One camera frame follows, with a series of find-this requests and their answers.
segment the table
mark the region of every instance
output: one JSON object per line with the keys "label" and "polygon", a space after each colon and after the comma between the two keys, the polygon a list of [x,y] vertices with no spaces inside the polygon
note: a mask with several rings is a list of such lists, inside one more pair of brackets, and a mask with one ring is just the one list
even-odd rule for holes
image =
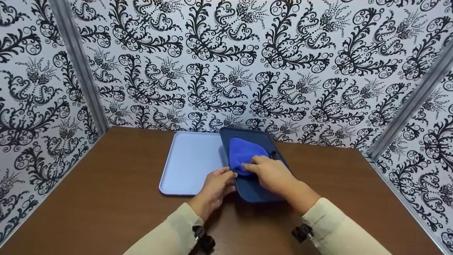
{"label": "table", "polygon": [[[159,192],[173,132],[112,127],[0,249],[2,255],[121,255],[187,197]],[[365,158],[349,148],[276,143],[292,171],[393,255],[441,254]],[[235,194],[208,221],[221,255],[314,255],[286,203]]]}

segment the black buckle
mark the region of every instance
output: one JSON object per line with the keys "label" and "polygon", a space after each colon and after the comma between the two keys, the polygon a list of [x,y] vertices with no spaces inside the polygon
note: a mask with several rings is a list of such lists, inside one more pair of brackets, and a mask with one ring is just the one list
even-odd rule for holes
{"label": "black buckle", "polygon": [[214,246],[216,246],[216,241],[212,236],[207,235],[203,226],[196,225],[192,227],[193,234],[195,235],[195,240],[197,240],[197,245],[206,254],[211,254],[214,251]]}
{"label": "black buckle", "polygon": [[302,243],[303,241],[305,241],[305,239],[307,239],[307,236],[310,238],[314,236],[312,230],[313,229],[310,226],[303,223],[300,227],[293,229],[293,231],[291,231],[291,234],[299,243]]}

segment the hand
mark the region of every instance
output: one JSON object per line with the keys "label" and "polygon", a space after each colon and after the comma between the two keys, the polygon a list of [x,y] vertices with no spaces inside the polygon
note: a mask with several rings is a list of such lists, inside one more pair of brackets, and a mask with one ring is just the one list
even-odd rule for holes
{"label": "hand", "polygon": [[284,196],[285,191],[297,181],[282,161],[266,156],[254,156],[251,164],[243,166],[258,176],[261,186],[281,196]]}
{"label": "hand", "polygon": [[230,171],[229,167],[209,173],[201,191],[187,203],[206,222],[212,212],[220,207],[223,197],[236,191],[236,177],[237,173]]}
{"label": "hand", "polygon": [[306,214],[321,198],[305,182],[297,180],[282,161],[254,156],[251,163],[243,164],[244,168],[254,172],[264,188],[284,197],[299,215]]}

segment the sleeve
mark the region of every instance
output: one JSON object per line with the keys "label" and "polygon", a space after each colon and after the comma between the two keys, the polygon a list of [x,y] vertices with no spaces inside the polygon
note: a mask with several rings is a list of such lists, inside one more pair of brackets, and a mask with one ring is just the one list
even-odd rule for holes
{"label": "sleeve", "polygon": [[389,255],[376,239],[333,203],[321,198],[303,217],[313,229],[311,239],[323,255]]}
{"label": "sleeve", "polygon": [[187,203],[183,203],[164,222],[138,240],[123,255],[187,255],[197,243],[192,227],[203,224],[203,220],[192,208]]}

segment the blue cloth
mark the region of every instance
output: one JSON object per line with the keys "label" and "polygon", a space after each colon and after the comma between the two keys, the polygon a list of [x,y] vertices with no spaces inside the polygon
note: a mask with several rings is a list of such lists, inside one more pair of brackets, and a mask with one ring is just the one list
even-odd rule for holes
{"label": "blue cloth", "polygon": [[253,174],[247,171],[242,164],[250,163],[253,156],[266,156],[269,154],[267,151],[256,143],[246,141],[237,137],[230,139],[230,169],[241,176],[248,176]]}

